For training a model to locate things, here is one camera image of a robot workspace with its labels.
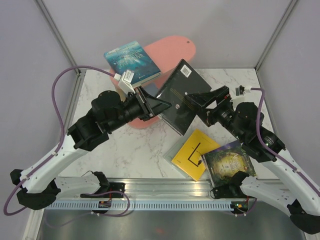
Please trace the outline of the black Moon and Sixpence book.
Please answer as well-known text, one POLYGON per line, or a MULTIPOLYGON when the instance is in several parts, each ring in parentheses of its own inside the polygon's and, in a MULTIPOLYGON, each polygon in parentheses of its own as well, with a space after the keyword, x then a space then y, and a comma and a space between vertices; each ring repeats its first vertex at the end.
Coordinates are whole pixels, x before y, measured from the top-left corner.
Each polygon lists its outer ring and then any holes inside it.
POLYGON ((181 59, 156 95, 157 99, 171 103, 171 107, 160 113, 158 117, 183 136, 199 109, 187 99, 187 96, 207 93, 211 89, 197 71, 187 61, 181 59))

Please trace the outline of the blue 20000 Leagues book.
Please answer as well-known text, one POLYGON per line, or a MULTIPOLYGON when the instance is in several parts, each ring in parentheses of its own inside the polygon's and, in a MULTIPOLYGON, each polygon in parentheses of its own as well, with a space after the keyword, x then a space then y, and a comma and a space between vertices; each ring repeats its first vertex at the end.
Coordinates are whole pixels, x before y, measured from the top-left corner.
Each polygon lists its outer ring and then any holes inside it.
POLYGON ((131 84, 138 87, 161 75, 161 70, 135 40, 104 53, 104 58, 117 74, 126 70, 134 73, 131 84))

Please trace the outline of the light blue thin book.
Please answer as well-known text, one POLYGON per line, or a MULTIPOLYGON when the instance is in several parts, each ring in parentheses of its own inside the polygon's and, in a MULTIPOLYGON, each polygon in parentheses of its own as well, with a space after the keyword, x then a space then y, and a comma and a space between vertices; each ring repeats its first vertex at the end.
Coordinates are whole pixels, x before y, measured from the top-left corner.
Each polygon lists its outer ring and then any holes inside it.
POLYGON ((155 97, 159 91, 157 86, 154 83, 150 83, 148 85, 145 85, 143 89, 151 96, 155 97))

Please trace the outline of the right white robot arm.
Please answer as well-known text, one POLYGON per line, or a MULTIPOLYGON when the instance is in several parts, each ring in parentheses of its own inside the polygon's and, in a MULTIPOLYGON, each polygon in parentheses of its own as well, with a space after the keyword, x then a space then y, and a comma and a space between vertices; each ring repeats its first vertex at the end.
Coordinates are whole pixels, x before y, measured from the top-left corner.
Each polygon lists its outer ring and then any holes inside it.
POLYGON ((262 126, 264 98, 258 105, 242 99, 250 91, 251 88, 241 85, 237 88, 237 97, 232 99, 229 88, 222 86, 210 92, 188 94, 185 98, 196 107, 197 115, 207 127, 220 123, 239 140, 246 154, 278 177, 286 190, 271 187, 239 170, 226 184, 214 187, 214 195, 256 198, 285 213, 301 231, 318 234, 320 187, 301 169, 279 137, 262 126))

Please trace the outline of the purple book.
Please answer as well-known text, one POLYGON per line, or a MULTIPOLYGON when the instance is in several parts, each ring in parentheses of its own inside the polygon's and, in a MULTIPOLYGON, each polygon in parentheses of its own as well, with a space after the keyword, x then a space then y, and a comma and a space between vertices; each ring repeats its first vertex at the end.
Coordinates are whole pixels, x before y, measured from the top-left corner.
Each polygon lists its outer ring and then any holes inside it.
POLYGON ((239 140, 235 140, 233 142, 230 142, 228 144, 225 144, 220 147, 221 150, 227 150, 227 149, 235 149, 237 147, 241 147, 241 142, 239 140))

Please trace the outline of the pink three-tier shelf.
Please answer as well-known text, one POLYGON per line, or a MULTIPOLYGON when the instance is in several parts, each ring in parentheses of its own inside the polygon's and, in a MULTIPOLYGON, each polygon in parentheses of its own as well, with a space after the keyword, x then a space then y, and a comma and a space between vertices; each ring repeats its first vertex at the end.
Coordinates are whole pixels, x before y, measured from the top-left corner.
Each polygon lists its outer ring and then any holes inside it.
MULTIPOLYGON (((160 89, 180 60, 184 59, 187 62, 190 62, 196 54, 195 44, 187 37, 179 35, 167 36, 142 47, 159 67, 161 74, 157 78, 140 85, 141 87, 154 83, 157 88, 160 89)), ((115 71, 111 68, 110 73, 114 75, 115 71)), ((110 80, 121 99, 124 100, 127 94, 119 88, 118 81, 115 80, 114 77, 111 77, 110 80)))

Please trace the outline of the yellow Little Prince book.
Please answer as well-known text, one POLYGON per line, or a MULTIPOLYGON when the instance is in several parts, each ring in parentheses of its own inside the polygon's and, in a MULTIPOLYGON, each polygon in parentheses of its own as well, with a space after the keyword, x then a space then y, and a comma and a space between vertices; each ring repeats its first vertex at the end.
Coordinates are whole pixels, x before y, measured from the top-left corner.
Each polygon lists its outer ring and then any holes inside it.
POLYGON ((171 163, 198 181, 206 170, 202 155, 219 148, 220 145, 199 129, 195 129, 171 160, 171 163))

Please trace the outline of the green fantasy cover book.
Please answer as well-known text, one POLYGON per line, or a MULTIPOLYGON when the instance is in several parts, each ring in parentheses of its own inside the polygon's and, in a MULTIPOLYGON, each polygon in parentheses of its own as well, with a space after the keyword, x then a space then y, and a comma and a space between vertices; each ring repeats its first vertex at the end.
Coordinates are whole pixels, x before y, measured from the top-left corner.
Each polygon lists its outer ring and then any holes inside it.
POLYGON ((239 171, 255 177, 251 158, 241 147, 221 150, 220 147, 201 156, 213 187, 225 185, 239 171))

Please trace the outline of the aluminium frame post left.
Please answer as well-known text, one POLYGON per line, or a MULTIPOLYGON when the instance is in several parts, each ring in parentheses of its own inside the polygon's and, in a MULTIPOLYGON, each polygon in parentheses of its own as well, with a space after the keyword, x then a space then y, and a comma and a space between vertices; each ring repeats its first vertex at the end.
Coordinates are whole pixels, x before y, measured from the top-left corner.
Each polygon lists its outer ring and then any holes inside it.
POLYGON ((63 55, 67 59, 68 63, 72 66, 75 67, 77 65, 68 45, 66 44, 61 32, 59 31, 48 7, 46 6, 45 2, 43 0, 34 0, 34 3, 38 7, 41 15, 46 21, 46 24, 50 28, 55 40, 57 41, 60 49, 62 50, 63 55))

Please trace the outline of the aluminium frame post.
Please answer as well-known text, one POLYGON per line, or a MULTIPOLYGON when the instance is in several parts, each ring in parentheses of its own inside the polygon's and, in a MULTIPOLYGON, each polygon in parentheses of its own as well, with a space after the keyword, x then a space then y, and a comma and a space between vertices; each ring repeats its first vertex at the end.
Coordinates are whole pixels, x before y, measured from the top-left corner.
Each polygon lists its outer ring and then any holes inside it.
POLYGON ((57 41, 60 49, 62 50, 63 55, 67 59, 68 63, 72 66, 75 67, 77 65, 68 45, 66 44, 61 32, 59 31, 48 7, 46 6, 45 2, 43 0, 34 0, 34 3, 38 7, 41 15, 46 21, 46 24, 50 28, 55 40, 57 41))
POLYGON ((289 18, 291 17, 292 13, 294 12, 294 10, 299 2, 300 2, 299 0, 290 0, 289 1, 286 9, 284 10, 284 13, 282 14, 279 22, 277 23, 274 31, 272 32, 271 37, 269 38, 266 46, 264 47, 263 52, 261 53, 260 57, 258 58, 258 61, 254 67, 256 72, 258 72, 260 70, 260 68, 262 67, 269 52, 271 51, 273 45, 275 44, 277 38, 281 34, 283 28, 287 24, 289 18))

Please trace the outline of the aluminium rail base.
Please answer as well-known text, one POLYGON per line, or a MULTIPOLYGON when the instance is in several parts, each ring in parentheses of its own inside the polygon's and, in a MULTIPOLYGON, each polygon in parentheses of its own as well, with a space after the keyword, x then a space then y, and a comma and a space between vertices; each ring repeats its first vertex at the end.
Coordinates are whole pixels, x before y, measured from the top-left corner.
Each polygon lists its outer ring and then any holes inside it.
POLYGON ((125 192, 120 194, 130 200, 179 200, 210 198, 213 188, 210 180, 193 181, 191 179, 165 178, 111 178, 99 180, 91 174, 83 177, 57 177, 54 180, 58 188, 58 199, 80 198, 81 194, 93 194, 100 187, 109 187, 110 183, 125 183, 125 192))

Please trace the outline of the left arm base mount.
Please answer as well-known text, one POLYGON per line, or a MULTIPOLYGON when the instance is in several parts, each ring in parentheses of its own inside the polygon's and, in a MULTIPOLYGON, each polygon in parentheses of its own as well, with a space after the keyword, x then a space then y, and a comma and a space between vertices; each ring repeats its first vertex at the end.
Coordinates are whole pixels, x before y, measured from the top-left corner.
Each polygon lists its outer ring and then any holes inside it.
POLYGON ((125 192, 126 184, 124 182, 111 182, 109 187, 101 186, 94 193, 82 193, 81 198, 107 198, 107 200, 100 200, 98 202, 98 208, 109 208, 111 207, 113 199, 121 199, 123 195, 121 193, 125 192))

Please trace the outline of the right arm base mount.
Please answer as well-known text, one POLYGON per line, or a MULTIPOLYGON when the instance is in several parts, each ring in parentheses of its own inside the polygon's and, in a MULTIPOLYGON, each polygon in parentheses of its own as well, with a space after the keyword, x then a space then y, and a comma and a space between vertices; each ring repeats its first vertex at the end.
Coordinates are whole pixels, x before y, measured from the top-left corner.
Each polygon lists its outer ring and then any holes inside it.
POLYGON ((209 191, 209 196, 212 199, 244 199, 242 203, 231 204, 233 210, 227 213, 235 217, 247 216, 254 210, 258 201, 258 199, 253 196, 245 195, 238 186, 229 184, 213 187, 209 191))

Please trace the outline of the aluminium frame post right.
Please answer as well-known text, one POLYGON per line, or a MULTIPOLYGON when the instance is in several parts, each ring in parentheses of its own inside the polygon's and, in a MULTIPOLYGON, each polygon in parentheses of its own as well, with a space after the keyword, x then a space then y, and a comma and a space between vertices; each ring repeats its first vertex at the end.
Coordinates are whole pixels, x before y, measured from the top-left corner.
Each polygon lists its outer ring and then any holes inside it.
POLYGON ((271 37, 269 38, 266 46, 264 47, 263 52, 261 53, 260 57, 258 58, 258 61, 254 67, 256 72, 258 72, 260 70, 260 68, 262 67, 269 52, 271 51, 273 45, 275 44, 277 38, 281 34, 283 28, 287 24, 289 18, 291 17, 292 13, 294 12, 294 10, 299 2, 300 2, 299 0, 290 0, 289 1, 286 9, 284 10, 284 13, 282 14, 279 22, 277 23, 274 31, 272 32, 271 37))

